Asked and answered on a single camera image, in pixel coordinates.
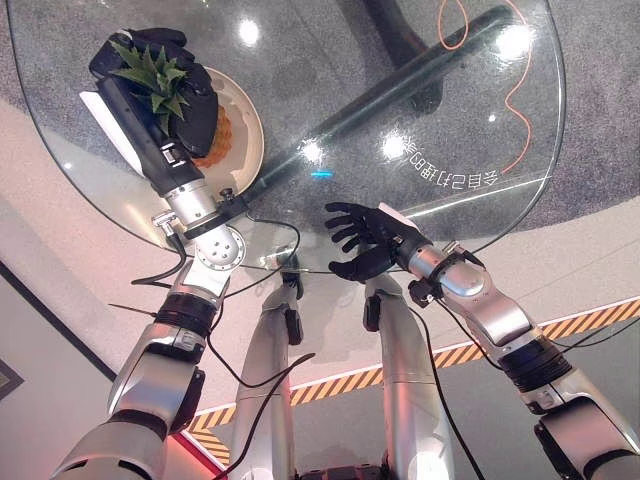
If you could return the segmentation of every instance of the white plate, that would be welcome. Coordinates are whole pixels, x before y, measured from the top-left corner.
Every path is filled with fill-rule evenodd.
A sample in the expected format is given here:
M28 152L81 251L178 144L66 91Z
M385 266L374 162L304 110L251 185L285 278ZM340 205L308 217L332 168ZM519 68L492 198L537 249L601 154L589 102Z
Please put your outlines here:
M258 176L264 155L264 133L260 117L249 96L236 82L210 67L211 86L218 94L231 121L231 150L216 165L201 168L212 193L217 197L223 188L244 192Z

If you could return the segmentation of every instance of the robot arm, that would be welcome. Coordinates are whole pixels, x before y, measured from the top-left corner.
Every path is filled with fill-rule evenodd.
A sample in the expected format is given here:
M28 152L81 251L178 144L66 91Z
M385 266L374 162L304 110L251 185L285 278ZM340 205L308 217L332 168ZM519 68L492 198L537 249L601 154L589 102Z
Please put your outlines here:
M163 46L178 49L178 56L188 60L190 54L181 49L183 40L174 34L165 29L127 33L134 43L136 35L150 35ZM171 226L178 220L184 237L195 244L195 255L178 273L154 322L144 329L118 374L109 395L109 419L78 442L53 473L56 480L162 478L166 437L184 429L194 416L205 380L197 366L205 338L222 305L231 272L245 254L242 237L225 223L246 211L246 205L230 189L221 192L223 199L216 202L191 161L196 147L210 144L213 133L177 128L179 140L161 135L122 79L106 74L113 67L111 61L121 61L114 58L105 44L92 62L94 74L104 74L96 75L101 77L98 92L83 92L81 97L127 162L167 201L170 210L154 217L154 225L180 241ZM187 65L194 71L198 67L201 69L193 62ZM215 96L208 76L205 80L202 85L189 86L196 110L210 106Z
M524 310L495 287L475 257L457 244L444 251L425 244L411 255L409 271L420 278L410 286L412 298L424 306L429 296L441 297L463 316L525 405L542 415L534 431L561 475L637 478L630 475L640 471L640 443L631 426ZM624 467L632 462L635 473L629 469L625 475Z
M541 415L534 431L558 473L566 479L638 479L640 442L630 425L577 368L542 334L524 310L500 292L484 265L453 243L440 250L407 219L386 205L371 209L334 203L328 211L347 215L331 219L338 242L354 236L376 245L346 263L329 268L351 280L366 280L398 263L419 280L411 298L424 307L434 299L465 318L495 362L519 389L529 410Z

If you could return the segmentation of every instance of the pineapple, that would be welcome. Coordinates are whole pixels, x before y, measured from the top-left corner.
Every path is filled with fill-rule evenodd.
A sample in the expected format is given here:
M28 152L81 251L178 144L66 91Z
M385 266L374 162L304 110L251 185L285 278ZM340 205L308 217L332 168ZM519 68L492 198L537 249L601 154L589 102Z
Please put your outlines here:
M154 59L148 45L140 52L136 47L128 49L112 40L110 43L129 66L110 73L143 87L145 93L135 94L135 97L151 108L164 134L171 136L169 117L176 115L184 120L182 105L189 105L178 91L187 72L176 67L177 58L167 60L164 47Z
M136 47L128 49L114 41L110 43L129 66L111 73L143 87L145 93L134 94L135 97L151 108L158 120L158 125L164 134L170 137L170 116L176 115L184 120L182 105L189 105L178 91L187 72L176 67L176 58L167 60L164 47L154 59L148 45L144 52L140 52ZM200 168L211 167L219 163L229 150L231 150L231 122L224 108L218 105L218 123L209 154L204 158L194 158L193 162Z

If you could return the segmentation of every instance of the blue light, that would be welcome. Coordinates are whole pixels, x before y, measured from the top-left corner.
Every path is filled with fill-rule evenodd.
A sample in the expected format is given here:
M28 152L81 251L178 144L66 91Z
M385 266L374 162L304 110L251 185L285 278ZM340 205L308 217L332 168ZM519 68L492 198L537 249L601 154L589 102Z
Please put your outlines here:
M316 170L315 172L311 172L311 176L314 178L331 178L333 177L333 172L329 170Z

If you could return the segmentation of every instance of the red trim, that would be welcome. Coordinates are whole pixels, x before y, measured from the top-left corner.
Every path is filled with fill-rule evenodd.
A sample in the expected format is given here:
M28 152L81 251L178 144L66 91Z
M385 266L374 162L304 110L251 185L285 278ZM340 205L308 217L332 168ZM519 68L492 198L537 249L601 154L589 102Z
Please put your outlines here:
M210 458L208 458L204 453L198 450L198 448L193 443L191 443L189 439L184 437L181 433L172 435L171 438L173 438L176 442L182 445L182 447L186 451L188 451L191 455L193 455L196 458L196 460L198 460L205 467L207 467L211 473L213 473L214 475L219 475L220 473L222 473L222 470L220 470L220 468L215 463L213 463Z

